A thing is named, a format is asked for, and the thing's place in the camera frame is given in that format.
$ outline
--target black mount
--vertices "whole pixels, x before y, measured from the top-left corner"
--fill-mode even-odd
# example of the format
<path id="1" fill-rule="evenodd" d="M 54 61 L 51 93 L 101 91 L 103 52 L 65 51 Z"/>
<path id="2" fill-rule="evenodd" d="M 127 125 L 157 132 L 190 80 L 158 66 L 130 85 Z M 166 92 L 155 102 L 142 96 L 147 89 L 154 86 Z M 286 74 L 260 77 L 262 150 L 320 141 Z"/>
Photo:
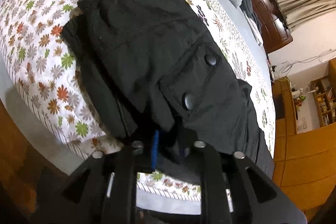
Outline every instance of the black mount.
<path id="1" fill-rule="evenodd" d="M 153 171 L 147 152 L 140 141 L 114 154 L 95 151 L 72 173 L 63 188 L 39 206 L 32 222 L 138 223 L 137 172 Z M 187 215 L 180 218 L 175 215 L 174 223 L 307 224 L 304 214 L 242 152 L 223 154 L 207 143 L 196 141 L 190 146 L 188 157 L 193 157 L 200 166 L 202 213 L 190 216 L 192 221 L 185 221 Z M 227 188 L 233 203 L 231 213 Z M 169 219 L 169 214 L 156 213 L 156 218 Z"/>

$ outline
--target snap button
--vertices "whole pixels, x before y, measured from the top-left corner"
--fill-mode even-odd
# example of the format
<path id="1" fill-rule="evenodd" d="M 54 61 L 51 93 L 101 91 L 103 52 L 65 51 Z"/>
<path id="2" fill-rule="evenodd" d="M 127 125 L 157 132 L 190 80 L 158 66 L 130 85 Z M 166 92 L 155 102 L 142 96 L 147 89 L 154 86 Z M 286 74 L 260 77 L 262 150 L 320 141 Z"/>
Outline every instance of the snap button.
<path id="1" fill-rule="evenodd" d="M 204 59 L 205 59 L 205 62 L 210 66 L 214 66 L 217 63 L 216 58 L 211 54 L 206 54 Z"/>
<path id="2" fill-rule="evenodd" d="M 183 106 L 186 110 L 192 110 L 194 108 L 194 97 L 190 93 L 184 93 Z"/>

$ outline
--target screw head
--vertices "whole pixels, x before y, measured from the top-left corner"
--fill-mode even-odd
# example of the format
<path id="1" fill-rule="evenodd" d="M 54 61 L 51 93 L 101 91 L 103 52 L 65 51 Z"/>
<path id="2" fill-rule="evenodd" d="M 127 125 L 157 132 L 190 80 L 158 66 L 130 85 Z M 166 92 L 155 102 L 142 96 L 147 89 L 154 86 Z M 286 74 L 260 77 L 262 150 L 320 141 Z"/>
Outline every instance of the screw head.
<path id="1" fill-rule="evenodd" d="M 132 142 L 131 146 L 133 148 L 142 148 L 143 147 L 143 143 L 142 143 L 142 141 L 134 141 L 134 142 Z"/>
<path id="2" fill-rule="evenodd" d="M 103 151 L 95 151 L 92 153 L 92 157 L 95 159 L 102 159 L 104 157 L 104 152 Z"/>
<path id="3" fill-rule="evenodd" d="M 234 156 L 236 159 L 239 159 L 239 160 L 245 158 L 245 154 L 244 154 L 243 152 L 241 152 L 241 151 L 236 151 L 236 152 L 234 152 L 234 153 L 233 153 L 233 156 Z"/>
<path id="4" fill-rule="evenodd" d="M 205 147 L 205 142 L 203 142 L 203 141 L 195 141 L 194 142 L 194 147 L 204 148 Z"/>

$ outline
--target green object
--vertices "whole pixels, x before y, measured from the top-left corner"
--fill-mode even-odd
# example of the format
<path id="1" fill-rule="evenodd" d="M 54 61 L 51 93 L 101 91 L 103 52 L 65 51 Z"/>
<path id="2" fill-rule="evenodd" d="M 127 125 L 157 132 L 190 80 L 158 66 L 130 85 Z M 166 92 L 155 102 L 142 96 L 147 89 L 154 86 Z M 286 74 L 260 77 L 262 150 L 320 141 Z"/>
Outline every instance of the green object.
<path id="1" fill-rule="evenodd" d="M 62 67 L 64 67 L 65 69 L 70 68 L 73 61 L 74 61 L 74 57 L 71 54 L 65 53 L 63 57 L 61 58 Z"/>
<path id="2" fill-rule="evenodd" d="M 65 4 L 64 6 L 63 6 L 63 11 L 65 11 L 65 12 L 70 12 L 71 10 L 73 9 L 73 7 L 71 6 L 71 5 L 69 5 L 69 4 Z"/>
<path id="3" fill-rule="evenodd" d="M 35 3 L 35 2 L 34 2 L 33 0 L 29 1 L 29 2 L 27 3 L 26 10 L 29 11 L 31 8 L 33 8 L 34 3 Z"/>
<path id="4" fill-rule="evenodd" d="M 63 117 L 58 116 L 58 125 L 62 126 L 62 123 L 63 123 Z"/>
<path id="5" fill-rule="evenodd" d="M 159 181 L 160 179 L 162 179 L 162 177 L 163 177 L 163 175 L 158 171 L 155 171 L 152 174 L 152 179 L 155 180 L 155 181 Z"/>
<path id="6" fill-rule="evenodd" d="M 82 123 L 81 121 L 77 122 L 75 125 L 76 132 L 78 135 L 81 135 L 82 137 L 86 137 L 88 128 L 86 123 Z"/>
<path id="7" fill-rule="evenodd" d="M 50 50 L 49 50 L 49 49 L 46 49 L 46 50 L 45 50 L 44 57 L 45 57 L 45 58 L 47 58 L 47 57 L 48 57 L 48 55 L 49 55 L 49 53 L 50 53 Z"/>
<path id="8" fill-rule="evenodd" d="M 26 49 L 21 48 L 19 51 L 19 61 L 22 62 L 26 57 Z"/>

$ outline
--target floral bedspread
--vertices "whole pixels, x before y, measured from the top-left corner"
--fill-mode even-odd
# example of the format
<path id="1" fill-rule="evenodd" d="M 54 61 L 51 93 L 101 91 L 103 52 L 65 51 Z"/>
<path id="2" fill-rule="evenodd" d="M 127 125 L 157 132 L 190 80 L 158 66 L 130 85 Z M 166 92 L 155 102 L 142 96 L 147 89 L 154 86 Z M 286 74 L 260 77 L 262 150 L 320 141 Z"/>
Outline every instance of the floral bedspread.
<path id="1" fill-rule="evenodd" d="M 0 0 L 0 52 L 16 89 L 38 119 L 73 152 L 112 153 L 118 143 L 101 123 L 81 84 L 76 58 L 62 41 L 62 26 L 78 0 Z M 208 27 L 237 78 L 252 87 L 260 128 L 273 156 L 275 111 L 271 90 L 231 19 L 217 0 L 185 0 Z M 199 200 L 200 188 L 164 174 L 138 174 L 140 189 Z"/>

